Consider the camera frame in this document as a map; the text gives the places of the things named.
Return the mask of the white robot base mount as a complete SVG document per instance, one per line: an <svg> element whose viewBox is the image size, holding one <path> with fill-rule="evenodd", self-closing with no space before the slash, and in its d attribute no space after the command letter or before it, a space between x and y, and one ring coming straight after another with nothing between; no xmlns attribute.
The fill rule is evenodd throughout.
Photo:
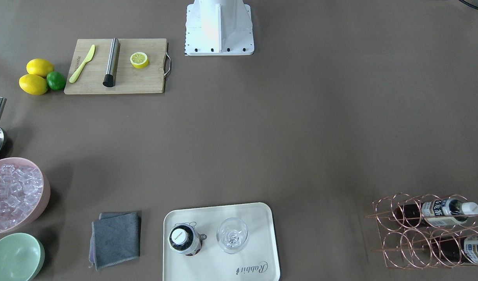
<svg viewBox="0 0 478 281"><path fill-rule="evenodd" d="M184 54L242 56L255 51L250 5L242 0L195 0L187 5Z"/></svg>

